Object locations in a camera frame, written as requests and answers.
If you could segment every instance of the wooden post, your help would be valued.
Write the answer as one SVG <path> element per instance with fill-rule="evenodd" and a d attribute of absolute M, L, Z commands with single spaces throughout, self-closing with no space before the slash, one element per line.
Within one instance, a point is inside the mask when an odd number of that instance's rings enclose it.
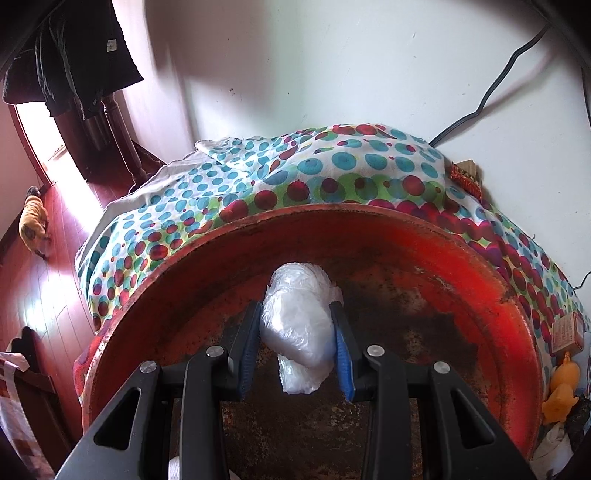
<path fill-rule="evenodd" d="M 125 166 L 134 180 L 134 184 L 129 189 L 129 193 L 135 192 L 139 187 L 146 183 L 148 180 L 148 174 L 142 168 L 142 163 L 135 150 L 134 143 L 129 136 L 127 127 L 125 126 L 125 121 L 121 115 L 121 110 L 119 110 L 119 105 L 115 101 L 115 94 L 111 93 L 110 95 L 103 97 L 102 103 L 117 148 L 119 149 L 119 152 L 121 152 L 121 157 L 123 157 Z"/>

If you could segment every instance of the white plastic bag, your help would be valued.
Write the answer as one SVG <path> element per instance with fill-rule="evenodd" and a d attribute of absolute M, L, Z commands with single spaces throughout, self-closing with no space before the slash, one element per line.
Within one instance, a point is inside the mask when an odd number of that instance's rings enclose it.
<path fill-rule="evenodd" d="M 288 263 L 271 277 L 263 302 L 261 337 L 278 354 L 283 391 L 317 390 L 334 366 L 335 329 L 329 303 L 342 302 L 318 265 Z"/>

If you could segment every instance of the white wall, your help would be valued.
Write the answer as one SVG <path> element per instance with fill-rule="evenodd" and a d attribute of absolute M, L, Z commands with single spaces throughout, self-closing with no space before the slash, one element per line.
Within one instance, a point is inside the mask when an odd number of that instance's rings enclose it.
<path fill-rule="evenodd" d="M 474 110 L 543 25 L 515 0 L 113 0 L 144 82 L 124 91 L 140 144 L 374 122 L 432 139 Z M 487 115 L 440 145 L 573 284 L 591 270 L 591 132 L 580 70 L 549 32 Z M 591 308 L 591 281 L 580 292 Z"/>
<path fill-rule="evenodd" d="M 22 147 L 8 105 L 0 99 L 0 238 L 19 215 L 27 189 L 41 182 Z"/>

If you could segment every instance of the colorful polka dot cloth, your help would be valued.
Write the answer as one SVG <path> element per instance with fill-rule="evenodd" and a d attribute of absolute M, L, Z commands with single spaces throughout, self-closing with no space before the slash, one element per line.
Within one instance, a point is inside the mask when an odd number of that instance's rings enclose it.
<path fill-rule="evenodd" d="M 79 395 L 111 318 L 155 268 L 220 225 L 284 206 L 352 202 L 396 209 L 466 242 L 515 290 L 535 333 L 544 387 L 555 319 L 575 312 L 589 328 L 558 266 L 501 212 L 453 183 L 443 156 L 421 138 L 383 125 L 334 125 L 196 147 L 181 167 L 163 167 L 140 189 L 145 203 L 103 223 L 77 257 L 80 286 L 103 325 L 74 365 Z"/>

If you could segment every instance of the small box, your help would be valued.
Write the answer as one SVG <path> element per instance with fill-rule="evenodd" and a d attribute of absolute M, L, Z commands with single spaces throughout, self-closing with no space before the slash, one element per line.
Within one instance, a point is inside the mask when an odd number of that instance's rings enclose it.
<path fill-rule="evenodd" d="M 562 358 L 566 352 L 575 356 L 583 351 L 584 323 L 581 315 L 571 312 L 552 325 L 552 354 Z"/>

